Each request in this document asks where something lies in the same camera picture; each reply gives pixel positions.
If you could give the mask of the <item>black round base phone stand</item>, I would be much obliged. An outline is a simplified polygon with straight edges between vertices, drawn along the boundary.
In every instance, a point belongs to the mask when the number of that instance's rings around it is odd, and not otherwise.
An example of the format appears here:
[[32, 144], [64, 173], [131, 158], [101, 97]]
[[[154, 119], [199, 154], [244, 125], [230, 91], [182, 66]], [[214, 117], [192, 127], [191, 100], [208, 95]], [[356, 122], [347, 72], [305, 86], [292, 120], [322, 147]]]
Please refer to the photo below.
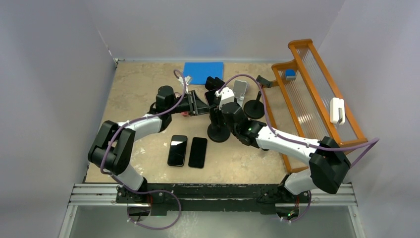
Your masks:
[[222, 128], [216, 130], [211, 126], [211, 123], [207, 128], [207, 135], [209, 139], [216, 143], [222, 143], [226, 141], [229, 138], [230, 134], [231, 132], [229, 129]]

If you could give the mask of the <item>black phone purple edge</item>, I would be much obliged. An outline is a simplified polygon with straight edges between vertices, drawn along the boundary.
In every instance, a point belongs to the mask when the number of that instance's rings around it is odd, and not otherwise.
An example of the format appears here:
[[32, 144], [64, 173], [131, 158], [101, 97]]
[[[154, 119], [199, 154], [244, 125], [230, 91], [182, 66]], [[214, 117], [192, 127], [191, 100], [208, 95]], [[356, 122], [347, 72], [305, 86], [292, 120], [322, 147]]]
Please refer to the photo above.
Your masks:
[[209, 90], [205, 93], [205, 99], [207, 101], [208, 106], [211, 107], [218, 107], [219, 102], [216, 96], [216, 92], [218, 91], [218, 89], [214, 89], [214, 90]]

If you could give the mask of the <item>black phone white stripe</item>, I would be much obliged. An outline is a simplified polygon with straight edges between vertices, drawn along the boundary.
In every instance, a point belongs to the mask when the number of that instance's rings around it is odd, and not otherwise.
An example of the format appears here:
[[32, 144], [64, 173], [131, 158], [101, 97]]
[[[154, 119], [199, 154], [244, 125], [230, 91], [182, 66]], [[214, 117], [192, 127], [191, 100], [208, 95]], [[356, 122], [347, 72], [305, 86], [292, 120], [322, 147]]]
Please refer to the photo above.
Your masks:
[[170, 141], [167, 164], [172, 167], [184, 166], [188, 137], [173, 135]]

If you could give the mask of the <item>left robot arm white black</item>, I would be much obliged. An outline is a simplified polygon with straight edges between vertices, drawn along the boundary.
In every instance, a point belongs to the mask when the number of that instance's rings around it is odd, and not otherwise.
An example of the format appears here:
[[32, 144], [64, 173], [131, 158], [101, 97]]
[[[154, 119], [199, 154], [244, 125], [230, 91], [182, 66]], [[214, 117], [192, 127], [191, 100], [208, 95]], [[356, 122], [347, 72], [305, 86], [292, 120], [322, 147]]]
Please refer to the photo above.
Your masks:
[[194, 90], [176, 97], [172, 87], [162, 86], [144, 116], [126, 122], [103, 122], [88, 152], [88, 161], [125, 186], [134, 202], [141, 203], [148, 196], [147, 180], [130, 164], [134, 142], [167, 129], [173, 114], [199, 116], [209, 110]]

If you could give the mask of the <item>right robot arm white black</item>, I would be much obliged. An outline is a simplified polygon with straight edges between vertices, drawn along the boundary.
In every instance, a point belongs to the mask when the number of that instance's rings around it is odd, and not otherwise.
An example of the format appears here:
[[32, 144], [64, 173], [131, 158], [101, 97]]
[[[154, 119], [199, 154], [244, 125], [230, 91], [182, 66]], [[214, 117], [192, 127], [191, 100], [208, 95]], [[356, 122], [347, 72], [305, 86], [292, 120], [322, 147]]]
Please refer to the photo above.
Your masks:
[[316, 188], [329, 194], [337, 193], [350, 162], [334, 139], [327, 136], [322, 140], [308, 139], [273, 129], [264, 122], [249, 119], [236, 102], [212, 109], [242, 144], [291, 155], [308, 166], [284, 177], [278, 188], [281, 200], [289, 202], [298, 194]]

